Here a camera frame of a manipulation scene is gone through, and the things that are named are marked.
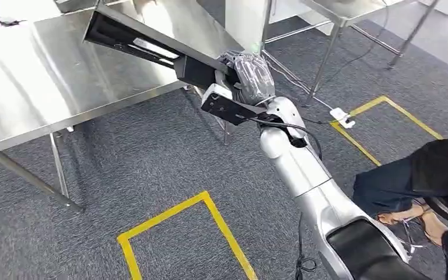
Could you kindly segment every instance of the metal table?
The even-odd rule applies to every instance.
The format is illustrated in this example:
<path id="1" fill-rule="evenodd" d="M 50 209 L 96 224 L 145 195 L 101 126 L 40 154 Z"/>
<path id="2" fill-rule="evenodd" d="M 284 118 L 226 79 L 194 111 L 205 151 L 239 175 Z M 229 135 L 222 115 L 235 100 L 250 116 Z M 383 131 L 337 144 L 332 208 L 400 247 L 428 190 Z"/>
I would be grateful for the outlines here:
<path id="1" fill-rule="evenodd" d="M 368 39 L 374 41 L 375 43 L 381 45 L 385 49 L 391 51 L 395 54 L 394 59 L 389 62 L 389 67 L 392 68 L 395 66 L 396 62 L 400 57 L 403 56 L 403 54 L 406 52 L 406 49 L 408 48 L 409 44 L 415 37 L 415 35 L 420 30 L 421 26 L 429 16 L 429 14 L 434 10 L 435 6 L 439 2 L 439 0 L 433 0 L 432 4 L 427 8 L 425 14 L 420 18 L 420 21 L 416 25 L 415 29 L 411 32 L 409 37 L 404 41 L 401 48 L 399 50 L 395 49 L 394 47 L 391 47 L 390 45 L 384 43 L 383 41 L 379 40 L 378 38 L 374 37 L 373 35 L 370 35 L 360 27 L 356 26 L 355 23 L 360 22 L 361 20 L 365 20 L 367 18 L 370 18 L 372 15 L 376 13 L 383 12 L 385 9 L 390 9 L 391 7 L 397 6 L 397 5 L 403 5 L 408 4 L 411 2 L 415 2 L 416 0 L 302 0 L 306 5 L 308 5 L 312 10 L 316 11 L 317 13 L 325 16 L 328 20 L 304 27 L 299 30 L 295 30 L 280 36 L 276 36 L 274 38 L 270 38 L 268 40 L 264 40 L 264 43 L 271 43 L 273 41 L 280 40 L 285 37 L 289 37 L 301 32 L 305 32 L 314 28 L 317 28 L 322 25 L 326 25 L 329 23 L 333 23 L 334 27 L 332 28 L 331 32 L 331 41 L 329 43 L 329 46 L 327 48 L 327 52 L 325 53 L 325 56 L 320 64 L 320 67 L 317 71 L 317 75 L 315 77 L 315 80 L 313 82 L 313 85 L 311 87 L 306 87 L 305 89 L 310 92 L 312 96 L 315 95 L 315 92 L 319 88 L 322 75 L 324 72 L 325 65 L 327 64 L 328 58 L 333 50 L 333 47 L 335 45 L 335 42 L 338 38 L 338 36 L 342 33 L 343 29 L 345 27 L 351 27 L 357 32 L 361 33 Z M 284 65 L 282 65 L 280 62 L 278 62 L 274 57 L 272 57 L 268 52 L 263 51 L 264 55 L 268 58 L 272 59 L 280 68 L 282 68 L 286 73 L 288 73 L 290 76 L 292 76 L 293 79 L 299 79 L 294 73 L 292 73 L 290 70 L 288 70 Z"/>
<path id="2" fill-rule="evenodd" d="M 216 58 L 241 50 L 195 0 L 133 0 L 111 5 Z M 0 163 L 67 207 L 54 132 L 186 86 L 170 69 L 82 42 L 91 10 L 0 29 Z M 3 152 L 49 134 L 61 191 Z"/>

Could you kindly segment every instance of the silver robotic arm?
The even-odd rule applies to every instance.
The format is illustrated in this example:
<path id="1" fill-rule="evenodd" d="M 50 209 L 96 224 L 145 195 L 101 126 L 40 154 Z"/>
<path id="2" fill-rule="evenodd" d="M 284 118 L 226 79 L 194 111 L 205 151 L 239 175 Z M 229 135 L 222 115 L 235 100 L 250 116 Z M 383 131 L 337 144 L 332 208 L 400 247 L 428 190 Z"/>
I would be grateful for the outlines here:
<path id="1" fill-rule="evenodd" d="M 296 107 L 285 97 L 275 97 L 267 107 L 268 111 L 280 111 L 283 120 L 290 119 L 292 123 L 305 127 L 302 119 L 296 117 L 299 116 Z M 291 139 L 297 137 L 304 138 L 307 145 L 292 145 Z M 387 227 L 368 217 L 337 186 L 302 131 L 288 128 L 286 132 L 277 127 L 262 126 L 260 146 L 272 160 L 280 178 L 301 209 L 307 227 L 313 231 L 320 258 L 333 279 L 354 279 L 345 261 L 328 242 L 330 234 L 354 221 L 363 220 L 370 223 L 388 241 L 403 262 L 408 262 L 406 251 L 395 235 Z"/>
<path id="2" fill-rule="evenodd" d="M 220 98 L 228 99 L 232 96 L 225 86 L 214 84 L 206 91 L 202 101 L 204 110 L 208 109 L 205 104 L 209 104 L 210 100 L 214 106 L 220 106 L 219 104 L 223 104 L 218 101 Z M 305 128 L 298 110 L 289 99 L 272 97 L 262 104 L 264 112 L 258 118 L 274 119 L 278 124 L 293 124 Z M 367 216 L 337 186 L 310 145 L 306 132 L 298 128 L 276 127 L 273 123 L 264 123 L 270 122 L 259 122 L 261 149 L 272 161 L 301 209 L 303 220 L 313 231 L 318 253 L 332 279 L 385 279 L 379 277 L 379 273 L 383 273 L 381 271 L 374 272 L 378 275 L 376 278 L 358 276 L 362 273 L 360 271 L 369 269 L 370 263 L 389 257 L 396 258 L 401 262 L 399 266 L 411 270 L 410 267 L 404 267 L 408 256 L 402 244 L 387 227 Z M 363 255 L 366 251 L 364 249 L 367 249 L 365 246 L 369 247 L 369 256 Z"/>

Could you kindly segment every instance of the yellow tape rectangle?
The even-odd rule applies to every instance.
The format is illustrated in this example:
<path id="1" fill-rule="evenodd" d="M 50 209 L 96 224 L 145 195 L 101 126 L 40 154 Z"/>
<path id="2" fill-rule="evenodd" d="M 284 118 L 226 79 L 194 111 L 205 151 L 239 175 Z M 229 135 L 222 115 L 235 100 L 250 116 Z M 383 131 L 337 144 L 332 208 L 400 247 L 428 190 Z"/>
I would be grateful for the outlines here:
<path id="1" fill-rule="evenodd" d="M 157 225 L 158 223 L 174 216 L 175 214 L 185 210 L 186 208 L 195 205 L 196 203 L 203 201 L 207 208 L 209 209 L 213 219 L 215 220 L 217 226 L 220 229 L 220 232 L 224 235 L 224 237 L 227 240 L 227 243 L 229 243 L 229 246 L 231 247 L 231 250 L 235 254 L 238 262 L 240 263 L 241 267 L 243 267 L 243 270 L 248 277 L 249 280 L 256 280 L 258 279 L 255 271 L 251 267 L 250 263 L 248 262 L 248 259 L 244 255 L 243 251 L 238 245 L 238 242 L 234 238 L 231 230 L 227 226 L 226 222 L 222 218 L 221 214 L 217 210 L 217 207 L 215 206 L 213 200 L 210 198 L 210 195 L 207 191 L 203 191 L 199 193 L 198 195 L 183 201 L 182 203 L 170 208 L 169 210 L 166 210 L 165 212 L 153 217 L 152 219 L 147 220 L 146 222 L 128 230 L 127 232 L 124 232 L 120 234 L 117 237 L 117 240 L 119 244 L 121 245 L 122 252 L 124 253 L 124 257 L 126 259 L 126 263 L 128 264 L 129 273 L 131 274 L 131 278 L 134 280 L 141 280 L 142 274 L 140 272 L 140 269 L 138 268 L 137 260 L 135 258 L 135 254 L 133 253 L 133 249 L 131 248 L 129 239 L 150 229 L 151 227 Z"/>
<path id="2" fill-rule="evenodd" d="M 382 102 L 387 102 L 389 105 L 393 106 L 396 110 L 398 110 L 399 112 L 401 112 L 403 115 L 405 115 L 406 117 L 408 117 L 411 121 L 413 121 L 413 123 L 416 123 L 418 126 L 420 126 L 421 128 L 423 128 L 423 130 L 425 130 L 426 132 L 428 132 L 429 134 L 431 134 L 432 136 L 434 136 L 437 139 L 443 139 L 443 137 L 438 134 L 437 132 L 435 132 L 433 129 L 431 129 L 430 127 L 428 127 L 426 124 L 424 124 L 422 121 L 420 121 L 419 119 L 417 119 L 414 115 L 412 115 L 410 112 L 408 112 L 407 110 L 405 110 L 404 108 L 402 108 L 401 106 L 399 106 L 398 104 L 396 104 L 394 101 L 390 100 L 387 96 L 379 96 L 377 98 L 375 98 L 374 100 L 367 102 L 364 105 L 361 105 L 360 107 L 352 110 L 350 112 L 351 116 L 356 116 L 358 114 L 361 114 L 362 112 L 371 109 L 372 107 L 382 103 Z M 369 158 L 373 163 L 375 163 L 375 165 L 380 166 L 382 165 L 372 154 L 370 154 L 360 143 L 358 143 L 353 137 L 351 137 L 351 135 L 349 135 L 346 130 L 344 130 L 344 128 L 342 128 L 338 122 L 332 122 L 330 123 L 332 125 L 332 127 L 334 127 L 335 130 L 337 130 L 339 133 L 341 133 L 342 136 L 344 136 L 349 142 L 351 142 L 353 145 L 355 145 L 365 156 L 367 156 L 367 158 Z"/>

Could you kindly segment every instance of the sandal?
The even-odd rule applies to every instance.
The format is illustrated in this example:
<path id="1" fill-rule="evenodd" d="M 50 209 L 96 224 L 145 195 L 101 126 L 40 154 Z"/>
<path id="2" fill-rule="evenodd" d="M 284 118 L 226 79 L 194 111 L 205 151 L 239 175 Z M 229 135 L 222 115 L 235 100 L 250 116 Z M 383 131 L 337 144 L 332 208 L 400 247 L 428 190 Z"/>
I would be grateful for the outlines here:
<path id="1" fill-rule="evenodd" d="M 428 205 L 422 204 L 418 201 L 413 201 L 409 210 L 393 213 L 381 213 L 377 215 L 377 220 L 386 225 L 395 225 L 404 220 L 408 221 L 416 217 L 420 217 L 431 211 L 432 210 Z"/>

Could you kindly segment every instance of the person's leg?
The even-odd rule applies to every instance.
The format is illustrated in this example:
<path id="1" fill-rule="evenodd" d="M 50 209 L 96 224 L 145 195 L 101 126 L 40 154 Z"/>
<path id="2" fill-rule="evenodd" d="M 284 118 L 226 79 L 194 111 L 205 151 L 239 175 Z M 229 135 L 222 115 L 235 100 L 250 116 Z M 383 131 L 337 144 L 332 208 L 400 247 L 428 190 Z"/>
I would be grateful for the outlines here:
<path id="1" fill-rule="evenodd" d="M 369 216 L 411 209 L 411 161 L 403 158 L 356 175 L 353 202 Z"/>
<path id="2" fill-rule="evenodd" d="M 442 235 L 448 231 L 448 227 L 439 220 L 433 211 L 425 212 L 421 216 L 425 236 L 435 245 L 442 246 Z"/>

